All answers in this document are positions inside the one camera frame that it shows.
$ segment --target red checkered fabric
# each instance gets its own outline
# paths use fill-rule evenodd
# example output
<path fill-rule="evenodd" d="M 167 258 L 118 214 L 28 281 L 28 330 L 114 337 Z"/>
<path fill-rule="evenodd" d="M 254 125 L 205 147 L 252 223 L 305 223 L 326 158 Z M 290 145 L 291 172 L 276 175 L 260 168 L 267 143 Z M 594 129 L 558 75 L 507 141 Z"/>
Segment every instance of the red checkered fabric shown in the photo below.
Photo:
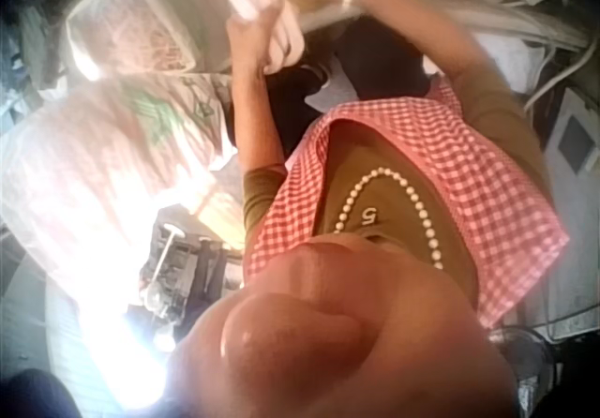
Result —
<path fill-rule="evenodd" d="M 567 244 L 554 211 L 528 176 L 464 123 L 449 85 L 435 82 L 426 98 L 337 107 L 305 136 L 251 249 L 246 280 L 312 236 L 329 129 L 336 120 L 380 132 L 436 187 L 477 267 L 484 326 L 491 327 L 520 301 Z"/>

